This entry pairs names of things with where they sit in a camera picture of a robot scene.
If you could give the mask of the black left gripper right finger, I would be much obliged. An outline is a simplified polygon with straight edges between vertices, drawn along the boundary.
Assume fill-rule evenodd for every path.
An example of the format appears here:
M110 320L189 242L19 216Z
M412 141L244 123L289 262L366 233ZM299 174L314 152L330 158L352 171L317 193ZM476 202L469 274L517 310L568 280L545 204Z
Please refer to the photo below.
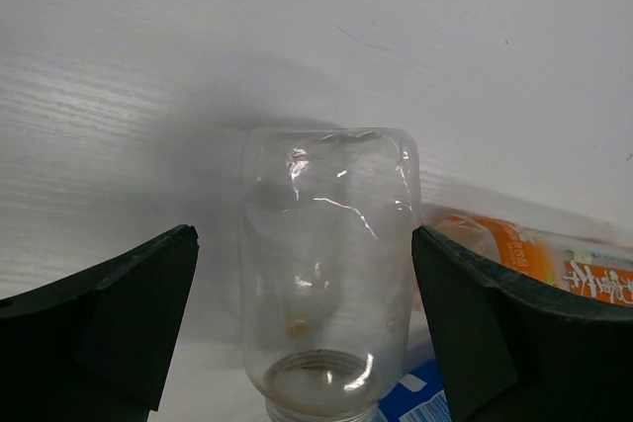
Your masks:
M428 226L411 253L453 420L631 420L631 308L551 287Z

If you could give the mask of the clear jar with silver rim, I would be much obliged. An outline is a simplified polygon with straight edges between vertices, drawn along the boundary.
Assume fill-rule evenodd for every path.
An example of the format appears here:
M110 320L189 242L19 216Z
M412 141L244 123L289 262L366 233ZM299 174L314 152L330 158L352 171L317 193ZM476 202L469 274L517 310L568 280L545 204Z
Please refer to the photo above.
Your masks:
M273 421L371 421L404 372L421 221L412 137L265 127L239 219L245 372Z

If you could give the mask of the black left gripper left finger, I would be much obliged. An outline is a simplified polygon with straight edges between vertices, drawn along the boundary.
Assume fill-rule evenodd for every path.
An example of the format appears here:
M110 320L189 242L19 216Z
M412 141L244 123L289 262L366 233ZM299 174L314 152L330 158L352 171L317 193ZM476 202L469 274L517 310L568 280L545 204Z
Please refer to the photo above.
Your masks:
M159 407L199 254L178 225L1 301L4 421L145 421Z

